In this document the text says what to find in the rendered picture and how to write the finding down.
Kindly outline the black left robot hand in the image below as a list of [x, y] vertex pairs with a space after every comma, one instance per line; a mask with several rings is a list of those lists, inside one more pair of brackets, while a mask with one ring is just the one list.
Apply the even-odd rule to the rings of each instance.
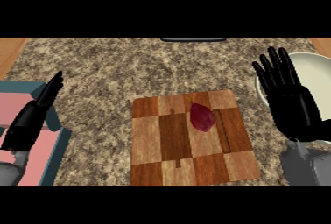
[[40, 96], [21, 109], [9, 126], [0, 149], [6, 151], [30, 151], [37, 141], [48, 117], [48, 111], [64, 87], [62, 72], [58, 72], [45, 86]]

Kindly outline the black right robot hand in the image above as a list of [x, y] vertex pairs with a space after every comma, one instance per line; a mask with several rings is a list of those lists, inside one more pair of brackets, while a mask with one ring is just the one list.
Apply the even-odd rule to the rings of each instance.
[[322, 120], [311, 90], [302, 85], [287, 50], [268, 48], [269, 56], [260, 55], [253, 62], [266, 94], [274, 123], [291, 141], [331, 142], [331, 119]]

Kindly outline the dark red pear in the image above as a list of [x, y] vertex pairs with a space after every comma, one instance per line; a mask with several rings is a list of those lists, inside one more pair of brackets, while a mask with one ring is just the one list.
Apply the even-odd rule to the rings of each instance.
[[197, 130], [204, 132], [209, 132], [215, 125], [213, 111], [200, 103], [191, 105], [191, 125]]

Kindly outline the checkered wooden cutting board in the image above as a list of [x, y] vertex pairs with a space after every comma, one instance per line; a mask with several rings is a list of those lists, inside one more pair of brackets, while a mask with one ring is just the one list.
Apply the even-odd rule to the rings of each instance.
[[[192, 126], [192, 103], [200, 103], [215, 114], [216, 124], [206, 132]], [[130, 183], [135, 186], [207, 186], [259, 177], [232, 90], [133, 101]]]

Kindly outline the dark grey appliance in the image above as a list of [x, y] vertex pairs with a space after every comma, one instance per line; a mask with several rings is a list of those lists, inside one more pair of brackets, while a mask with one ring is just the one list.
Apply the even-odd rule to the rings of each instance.
[[160, 38], [164, 42], [222, 42], [228, 38]]

